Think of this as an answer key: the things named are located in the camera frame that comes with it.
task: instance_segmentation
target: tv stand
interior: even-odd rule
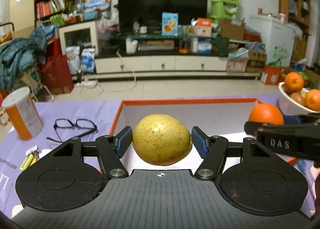
[[[164,37],[158,34],[121,36],[124,41],[130,39],[191,39],[193,36]],[[217,46],[223,42],[245,43],[245,41],[230,41],[228,38],[200,37],[200,39],[213,39]],[[258,73],[230,73],[226,72],[228,51],[218,56],[217,50],[210,54],[187,53],[181,54],[177,50],[137,51],[127,54],[125,47],[119,51],[122,62],[116,54],[117,49],[101,51],[95,57],[96,73],[86,74],[89,79],[127,79],[132,78],[132,71],[138,78],[178,78],[178,77],[225,77],[225,78],[252,78],[257,79]]]

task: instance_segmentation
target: fruit bowl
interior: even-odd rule
[[[295,116],[295,115],[304,115],[309,113],[319,113],[317,111],[310,110],[296,101],[290,98],[289,95],[283,90],[284,82],[279,84],[279,91],[281,93],[279,97],[279,108],[283,115],[286,116]],[[309,92],[309,90],[303,88],[302,92]]]

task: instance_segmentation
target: black circular pad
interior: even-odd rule
[[[50,190],[61,190],[70,187],[76,180],[76,175],[65,169],[54,169],[39,177],[40,186]]]
[[[96,168],[82,162],[79,146],[76,153],[65,156],[59,156],[59,152],[58,156],[49,153],[22,172],[16,181],[21,203],[42,211],[58,212],[95,199],[105,183]]]
[[[263,191],[275,191],[284,186],[285,179],[279,173],[270,170],[254,171],[248,176],[250,185]]]
[[[282,160],[273,164],[242,162],[227,169],[220,188],[228,201],[245,212],[264,216],[299,210],[308,190],[305,178]]]

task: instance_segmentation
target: white refrigerator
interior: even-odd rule
[[[261,33],[262,43],[266,45],[266,64],[278,67],[290,66],[295,28],[277,18],[263,15],[250,15],[249,24]]]

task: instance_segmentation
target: table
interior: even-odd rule
[[[233,97],[255,97],[262,102],[276,105],[279,94]],[[16,131],[12,130],[0,145],[0,211],[11,218],[12,208],[20,204],[14,185],[21,173],[19,167],[25,159],[25,152],[35,145],[38,146],[39,150],[54,149],[59,145],[59,143],[46,139],[46,137],[51,137],[58,140],[53,129],[56,119],[66,118],[75,121],[79,118],[86,118],[92,120],[98,126],[98,131],[82,138],[82,140],[93,141],[95,138],[109,133],[120,103],[120,100],[36,103],[36,108],[44,123],[41,132],[33,139],[22,141],[18,138]],[[79,131],[68,129],[58,130],[58,133],[63,141],[79,135]],[[85,158],[85,162],[98,168],[96,158]]]

